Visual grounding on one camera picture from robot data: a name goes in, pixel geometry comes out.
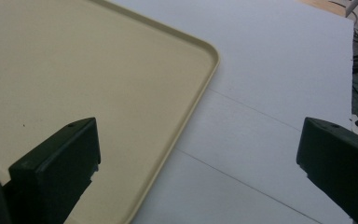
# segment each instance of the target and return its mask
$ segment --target plastic tray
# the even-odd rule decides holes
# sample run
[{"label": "plastic tray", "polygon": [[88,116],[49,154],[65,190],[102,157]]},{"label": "plastic tray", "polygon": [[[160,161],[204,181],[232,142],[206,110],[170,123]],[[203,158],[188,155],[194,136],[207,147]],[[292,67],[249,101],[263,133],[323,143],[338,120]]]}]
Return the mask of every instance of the plastic tray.
[{"label": "plastic tray", "polygon": [[129,223],[218,65],[209,44],[100,0],[0,0],[0,181],[98,122],[102,164],[67,223]]}]

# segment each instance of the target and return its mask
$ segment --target white table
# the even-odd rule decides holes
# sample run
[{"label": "white table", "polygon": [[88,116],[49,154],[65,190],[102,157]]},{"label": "white table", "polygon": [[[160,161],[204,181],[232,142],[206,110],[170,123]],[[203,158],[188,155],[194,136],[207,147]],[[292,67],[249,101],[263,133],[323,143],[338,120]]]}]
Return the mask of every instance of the white table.
[{"label": "white table", "polygon": [[351,223],[296,165],[305,117],[351,127],[352,21],[292,0],[115,0],[221,64],[133,223]]}]

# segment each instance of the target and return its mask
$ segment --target tray rim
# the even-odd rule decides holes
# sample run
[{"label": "tray rim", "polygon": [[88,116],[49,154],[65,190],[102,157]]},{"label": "tray rim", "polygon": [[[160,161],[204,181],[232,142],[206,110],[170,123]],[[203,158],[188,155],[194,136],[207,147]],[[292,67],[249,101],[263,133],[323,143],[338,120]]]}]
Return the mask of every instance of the tray rim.
[{"label": "tray rim", "polygon": [[[209,72],[207,78],[204,80],[204,82],[200,85],[198,93],[196,95],[197,97],[193,100],[193,102],[191,102],[191,106],[185,112],[185,118],[183,119],[183,121],[181,121],[181,124],[178,125],[177,130],[175,131],[176,135],[173,138],[170,146],[165,148],[163,150],[164,151],[163,156],[158,158],[158,160],[157,160],[158,162],[156,162],[156,164],[158,166],[157,166],[156,170],[153,172],[152,176],[147,179],[147,182],[145,183],[145,187],[141,188],[142,194],[139,197],[137,197],[136,201],[134,201],[135,205],[132,206],[131,209],[129,209],[128,213],[124,214],[124,216],[123,216],[124,222],[123,223],[131,223],[131,221],[137,214],[139,208],[141,207],[143,201],[145,200],[145,197],[147,196],[148,192],[153,187],[153,184],[155,183],[155,181],[158,177],[158,174],[161,171],[162,167],[164,166],[166,160],[171,155],[172,150],[174,149],[177,140],[181,136],[183,129],[186,127],[188,121],[190,120],[191,115],[193,114],[194,110],[196,109],[197,104],[199,103],[203,93],[205,93],[205,90],[208,88],[208,84],[212,80],[212,77],[213,77],[214,73],[216,72],[218,65],[220,64],[220,55],[219,55],[219,52],[217,51],[217,49],[209,42],[201,40],[198,37],[190,35],[190,34],[183,32],[179,29],[172,28],[171,26],[169,26],[163,22],[151,19],[147,16],[144,16],[143,14],[140,14],[136,11],[132,11],[126,7],[123,7],[119,4],[117,4],[117,3],[108,2],[107,0],[82,0],[82,1],[90,2],[92,4],[96,4],[100,7],[108,8],[110,10],[115,11],[116,13],[119,13],[119,14],[125,16],[125,17],[131,18],[135,21],[145,24],[146,26],[157,29],[157,30],[161,31],[162,33],[182,39],[185,42],[187,42],[195,47],[197,46],[198,48],[205,50],[209,54],[209,56],[211,56],[211,58],[213,59],[213,64],[209,68],[210,72]],[[2,176],[1,179],[4,179],[3,172],[4,171],[2,171],[0,169],[0,176]],[[81,221],[78,221],[76,218],[73,218],[71,215],[66,219],[65,222],[82,223]]]}]

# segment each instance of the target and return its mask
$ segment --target beige tray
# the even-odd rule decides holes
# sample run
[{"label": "beige tray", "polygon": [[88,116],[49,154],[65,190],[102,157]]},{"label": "beige tray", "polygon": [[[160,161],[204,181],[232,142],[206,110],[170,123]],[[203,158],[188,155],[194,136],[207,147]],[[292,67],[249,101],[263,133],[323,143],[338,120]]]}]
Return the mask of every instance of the beige tray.
[{"label": "beige tray", "polygon": [[100,171],[67,223],[128,223],[219,59],[101,0],[0,0],[0,181],[62,125],[96,117]]}]

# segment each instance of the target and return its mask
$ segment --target line on surface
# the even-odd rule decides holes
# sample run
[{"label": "line on surface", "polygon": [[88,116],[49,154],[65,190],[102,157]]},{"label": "line on surface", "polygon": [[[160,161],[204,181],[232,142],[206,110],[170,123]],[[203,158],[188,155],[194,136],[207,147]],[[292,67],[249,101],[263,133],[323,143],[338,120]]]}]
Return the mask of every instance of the line on surface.
[{"label": "line on surface", "polygon": [[219,94],[219,95],[221,95],[221,96],[227,98],[227,99],[230,100],[230,101],[233,101],[233,102],[235,102],[235,103],[237,103],[237,104],[240,104],[240,105],[242,105],[242,106],[245,106],[245,107],[247,107],[247,108],[249,108],[249,109],[252,109],[252,110],[254,110],[255,112],[258,112],[258,113],[260,113],[260,114],[262,114],[262,115],[264,115],[264,116],[266,116],[266,117],[268,117],[268,118],[270,118],[270,119],[273,119],[273,120],[275,120],[275,121],[280,122],[281,124],[283,124],[283,125],[285,125],[285,126],[288,126],[288,127],[292,128],[292,129],[295,129],[296,131],[301,132],[301,130],[299,130],[298,128],[296,128],[296,127],[294,127],[294,126],[292,126],[292,125],[290,125],[290,124],[288,124],[288,123],[286,123],[286,122],[283,122],[283,121],[281,121],[281,120],[278,120],[278,119],[272,117],[271,115],[268,115],[268,114],[266,114],[266,113],[264,113],[264,112],[261,112],[261,111],[255,109],[255,108],[253,108],[253,107],[251,107],[251,106],[248,106],[248,105],[246,105],[246,104],[244,104],[244,103],[242,103],[242,102],[240,102],[240,101],[238,101],[238,100],[232,99],[231,97],[228,97],[228,96],[226,96],[225,94],[222,94],[222,93],[220,93],[220,92],[218,92],[218,91],[215,91],[215,90],[213,90],[213,89],[211,89],[211,88],[208,88],[208,90],[209,90],[209,91],[213,91],[214,93],[217,93],[217,94]]},{"label": "line on surface", "polygon": [[316,222],[316,223],[323,224],[322,222],[316,220],[315,218],[309,217],[309,216],[307,216],[306,214],[304,214],[304,213],[302,213],[302,212],[296,210],[294,207],[291,207],[291,206],[289,206],[289,205],[287,205],[287,204],[285,204],[285,203],[282,203],[281,201],[279,201],[279,200],[277,200],[277,199],[275,199],[275,198],[273,198],[273,197],[267,195],[267,194],[264,193],[263,191],[260,191],[260,190],[258,190],[258,189],[255,189],[254,187],[252,187],[252,186],[250,186],[250,185],[248,185],[248,184],[242,182],[242,181],[239,180],[238,178],[236,178],[236,177],[234,177],[234,176],[232,176],[232,175],[229,175],[229,174],[227,174],[227,173],[225,173],[225,172],[223,172],[223,171],[221,171],[221,170],[219,170],[219,169],[213,167],[212,165],[210,165],[210,164],[206,163],[205,161],[202,161],[202,160],[200,160],[200,159],[198,159],[198,158],[196,158],[196,157],[194,157],[194,156],[188,154],[187,152],[184,152],[182,149],[180,149],[180,148],[178,148],[178,147],[177,147],[177,149],[178,149],[180,152],[182,152],[182,153],[186,154],[187,156],[191,157],[192,159],[194,159],[194,160],[196,160],[196,161],[199,161],[199,162],[201,162],[201,163],[203,163],[203,164],[205,164],[205,165],[211,167],[212,169],[214,169],[215,171],[219,172],[220,174],[226,175],[226,176],[228,176],[228,177],[230,177],[230,178],[232,178],[232,179],[238,181],[239,183],[243,184],[244,186],[246,186],[246,187],[248,187],[248,188],[250,188],[250,189],[253,189],[253,190],[255,190],[255,191],[259,192],[259,193],[261,193],[262,195],[264,195],[264,196],[266,196],[266,197],[272,199],[273,201],[275,201],[275,202],[277,202],[277,203],[280,203],[280,204],[284,205],[285,207],[287,207],[287,208],[289,208],[289,209],[291,209],[291,210],[293,210],[293,211],[299,213],[300,215],[302,215],[302,216],[304,216],[304,217],[307,217],[307,218],[311,219],[312,221],[314,221],[314,222]]}]

